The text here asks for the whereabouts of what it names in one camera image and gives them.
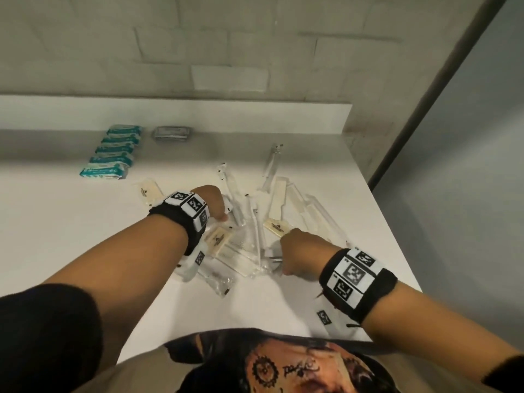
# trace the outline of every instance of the white tabletop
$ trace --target white tabletop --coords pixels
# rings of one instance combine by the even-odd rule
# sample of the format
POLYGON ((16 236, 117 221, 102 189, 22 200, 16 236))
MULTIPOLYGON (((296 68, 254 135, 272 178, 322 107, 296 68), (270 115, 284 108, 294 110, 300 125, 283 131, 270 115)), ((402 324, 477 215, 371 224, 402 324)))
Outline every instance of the white tabletop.
MULTIPOLYGON (((241 190, 256 194, 274 142, 284 144, 277 174, 317 197, 352 243, 380 259, 399 280, 420 289, 341 136, 207 133, 168 144, 147 138, 127 179, 98 181, 78 173, 103 133, 71 135, 0 132, 0 294, 42 282, 143 218, 147 208, 133 184, 145 178, 155 179, 166 194, 218 184, 216 167, 226 161, 241 190)), ((221 328, 327 337, 311 309, 319 292, 315 282, 265 275, 239 277, 221 299, 198 278, 189 283, 170 279, 124 346, 121 360, 176 337, 221 328)))

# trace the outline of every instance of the person's right arm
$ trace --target person's right arm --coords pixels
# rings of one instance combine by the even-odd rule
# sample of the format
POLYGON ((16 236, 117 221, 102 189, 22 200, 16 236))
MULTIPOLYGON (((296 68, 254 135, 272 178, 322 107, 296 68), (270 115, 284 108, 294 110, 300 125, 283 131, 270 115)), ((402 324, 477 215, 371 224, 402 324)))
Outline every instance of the person's right arm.
MULTIPOLYGON (((284 236, 281 244, 284 274, 307 273, 317 279, 341 249, 298 229, 284 236)), ((521 355, 483 327, 400 281, 375 304, 362 328, 379 344, 422 357, 477 382, 507 359, 521 355)))

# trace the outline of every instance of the row of teal packets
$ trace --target row of teal packets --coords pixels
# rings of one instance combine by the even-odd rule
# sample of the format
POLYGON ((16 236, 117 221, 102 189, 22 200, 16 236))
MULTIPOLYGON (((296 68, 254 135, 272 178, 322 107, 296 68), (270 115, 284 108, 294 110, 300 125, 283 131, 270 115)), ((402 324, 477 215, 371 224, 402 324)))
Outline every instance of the row of teal packets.
POLYGON ((140 143, 143 127, 138 125, 113 125, 80 172, 84 178, 121 179, 133 165, 133 151, 140 143))

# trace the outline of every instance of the brick wall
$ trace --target brick wall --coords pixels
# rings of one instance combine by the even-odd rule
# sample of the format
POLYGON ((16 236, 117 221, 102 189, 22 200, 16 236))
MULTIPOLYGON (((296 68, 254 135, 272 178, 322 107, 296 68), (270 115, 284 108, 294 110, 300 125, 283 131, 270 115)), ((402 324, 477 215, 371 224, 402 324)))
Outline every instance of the brick wall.
POLYGON ((351 102, 369 178, 484 0, 0 0, 0 92, 351 102))

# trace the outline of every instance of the wristband with fiducial markers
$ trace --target wristband with fiducial markers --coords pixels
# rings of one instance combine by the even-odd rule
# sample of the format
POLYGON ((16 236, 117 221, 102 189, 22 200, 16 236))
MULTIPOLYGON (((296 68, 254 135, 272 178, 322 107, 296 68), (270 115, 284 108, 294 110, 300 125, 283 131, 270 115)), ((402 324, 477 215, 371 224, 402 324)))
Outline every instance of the wristband with fiducial markers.
POLYGON ((188 240, 185 256, 189 256, 199 244, 210 217, 203 198, 196 193, 180 190, 151 208, 149 215, 163 215, 186 230, 188 240))
POLYGON ((397 278, 381 262, 354 247, 333 255, 318 281, 331 304, 361 324, 379 299, 393 290, 397 278))

